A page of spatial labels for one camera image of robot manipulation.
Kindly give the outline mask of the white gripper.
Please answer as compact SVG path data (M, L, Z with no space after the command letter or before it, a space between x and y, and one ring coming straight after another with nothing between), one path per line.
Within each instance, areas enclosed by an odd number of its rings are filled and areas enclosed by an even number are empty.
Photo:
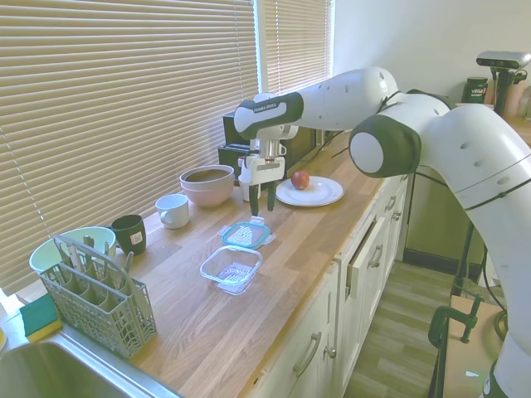
M273 160L261 158L257 155L247 156L241 165L241 180L249 183L248 197L253 216L259 216L259 184L267 183L267 210L275 207L276 181L285 175L285 158L277 157Z

